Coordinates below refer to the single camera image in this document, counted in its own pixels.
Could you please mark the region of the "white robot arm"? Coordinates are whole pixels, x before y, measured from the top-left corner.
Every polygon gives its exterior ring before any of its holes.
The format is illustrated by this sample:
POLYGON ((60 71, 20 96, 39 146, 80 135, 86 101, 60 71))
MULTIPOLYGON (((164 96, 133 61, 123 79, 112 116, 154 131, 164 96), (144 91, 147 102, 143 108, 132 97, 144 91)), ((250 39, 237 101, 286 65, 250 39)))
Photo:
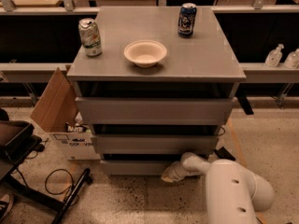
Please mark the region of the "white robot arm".
POLYGON ((186 152, 165 169, 162 180, 178 182, 195 175, 206 177, 208 224, 259 224, 256 213, 274 202, 275 192, 267 180, 227 159, 208 162, 186 152))

